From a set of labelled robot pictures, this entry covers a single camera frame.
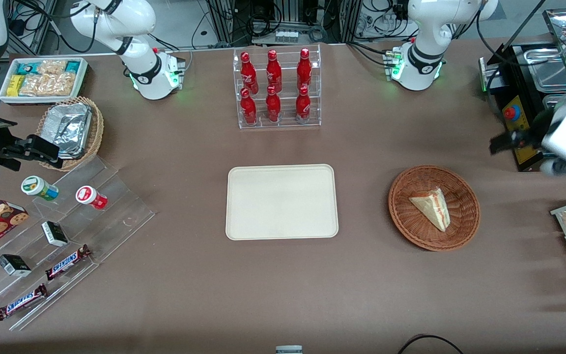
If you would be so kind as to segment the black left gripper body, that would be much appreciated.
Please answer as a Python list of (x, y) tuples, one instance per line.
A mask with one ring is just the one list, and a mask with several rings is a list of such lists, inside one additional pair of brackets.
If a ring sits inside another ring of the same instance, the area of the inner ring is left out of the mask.
[(512, 130), (507, 133), (509, 148), (533, 147), (541, 148), (545, 136), (544, 127), (530, 127), (527, 130)]

